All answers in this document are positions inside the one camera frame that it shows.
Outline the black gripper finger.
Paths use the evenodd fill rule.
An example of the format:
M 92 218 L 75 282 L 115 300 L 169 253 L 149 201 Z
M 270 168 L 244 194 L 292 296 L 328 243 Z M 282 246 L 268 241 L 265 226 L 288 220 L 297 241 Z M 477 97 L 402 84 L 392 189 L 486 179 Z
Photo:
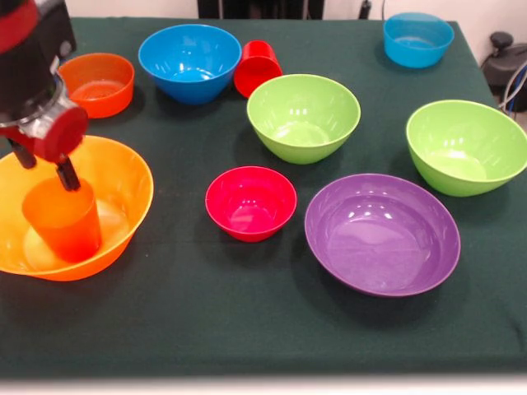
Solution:
M 37 161 L 34 155 L 31 152 L 29 152 L 20 143 L 10 138 L 8 138 L 7 140 L 12 148 L 12 152 L 15 154 L 21 166 L 27 170 L 33 169 L 37 164 Z
M 77 191 L 81 187 L 80 180 L 68 156 L 61 157 L 56 164 L 56 172 L 66 191 Z

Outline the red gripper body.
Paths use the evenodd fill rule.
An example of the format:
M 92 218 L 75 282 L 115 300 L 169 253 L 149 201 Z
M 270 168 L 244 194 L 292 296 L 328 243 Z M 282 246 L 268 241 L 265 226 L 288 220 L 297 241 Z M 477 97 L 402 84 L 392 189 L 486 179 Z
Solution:
M 80 145 L 87 126 L 86 111 L 73 107 L 49 112 L 29 123 L 1 127 L 1 136 L 20 143 L 35 158 L 58 163 Z

